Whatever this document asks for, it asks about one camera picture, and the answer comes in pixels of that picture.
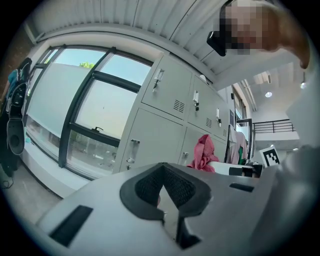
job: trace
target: ceiling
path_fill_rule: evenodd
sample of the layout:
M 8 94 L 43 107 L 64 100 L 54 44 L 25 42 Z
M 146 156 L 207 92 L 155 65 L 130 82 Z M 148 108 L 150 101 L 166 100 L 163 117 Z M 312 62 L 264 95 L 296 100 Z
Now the ceiling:
M 28 18 L 36 34 L 80 24 L 134 27 L 171 41 L 218 75 L 244 55 L 220 57 L 206 43 L 219 29 L 219 11 L 226 0 L 48 0 Z
M 288 139 L 288 140 L 256 140 L 255 148 L 257 150 L 263 150 L 269 148 L 271 144 L 274 144 L 274 147 L 277 150 L 293 150 L 295 148 L 299 148 L 300 140 L 299 139 Z
M 271 77 L 271 83 L 267 82 L 268 74 Z M 265 97 L 267 92 L 272 92 L 272 97 L 277 94 L 285 96 L 287 93 L 298 95 L 301 92 L 300 83 L 303 81 L 303 70 L 299 60 L 296 60 L 246 80 L 259 111 L 259 106 L 267 100 Z

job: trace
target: tree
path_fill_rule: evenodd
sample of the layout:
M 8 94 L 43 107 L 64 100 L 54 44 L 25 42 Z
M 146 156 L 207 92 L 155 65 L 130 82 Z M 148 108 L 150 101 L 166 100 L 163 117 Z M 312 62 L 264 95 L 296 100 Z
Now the tree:
M 87 69 L 92 69 L 95 64 L 89 63 L 88 61 L 82 62 L 79 64 L 79 67 L 87 68 Z

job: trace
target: pink towel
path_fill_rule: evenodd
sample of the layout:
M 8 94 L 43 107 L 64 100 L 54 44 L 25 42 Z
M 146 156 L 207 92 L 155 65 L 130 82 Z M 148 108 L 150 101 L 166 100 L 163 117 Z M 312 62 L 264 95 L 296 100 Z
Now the pink towel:
M 209 134 L 203 135 L 194 147 L 194 160 L 192 160 L 192 163 L 188 164 L 187 167 L 215 173 L 215 168 L 207 165 L 207 163 L 211 161 L 219 162 L 218 157 L 214 155 L 214 151 L 215 146 Z

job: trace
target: metal locker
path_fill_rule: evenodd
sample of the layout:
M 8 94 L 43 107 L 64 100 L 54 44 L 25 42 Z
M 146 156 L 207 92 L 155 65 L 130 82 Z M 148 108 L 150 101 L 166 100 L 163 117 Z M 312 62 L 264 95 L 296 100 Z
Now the metal locker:
M 194 149 L 198 142 L 198 140 L 205 134 L 208 134 L 207 132 L 199 132 L 196 131 L 190 127 L 186 129 L 183 146 L 179 158 L 179 164 L 182 166 L 186 166 L 188 164 L 191 164 L 192 160 L 194 159 Z M 224 162 L 225 160 L 225 153 L 227 149 L 227 143 L 222 143 L 218 141 L 217 139 L 213 138 L 213 136 L 210 136 L 213 145 L 214 145 L 214 155 L 219 158 L 220 162 Z
M 120 170 L 158 162 L 177 163 L 183 126 L 139 109 L 125 147 Z
M 188 123 L 216 135 L 220 139 L 227 140 L 229 124 L 227 104 L 197 76 L 194 79 L 192 95 L 193 98 L 190 98 L 189 101 L 198 102 L 198 106 L 190 105 Z
M 184 119 L 192 73 L 169 56 L 163 56 L 142 103 Z

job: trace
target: corrugated metal ceiling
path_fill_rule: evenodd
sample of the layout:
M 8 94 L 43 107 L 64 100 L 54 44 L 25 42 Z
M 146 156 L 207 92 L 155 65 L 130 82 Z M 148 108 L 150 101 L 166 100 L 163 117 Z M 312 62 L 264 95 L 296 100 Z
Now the corrugated metal ceiling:
M 187 50 L 215 75 L 244 56 L 220 57 L 207 43 L 226 0 L 49 0 L 30 15 L 38 34 L 80 24 L 119 24 L 154 33 Z

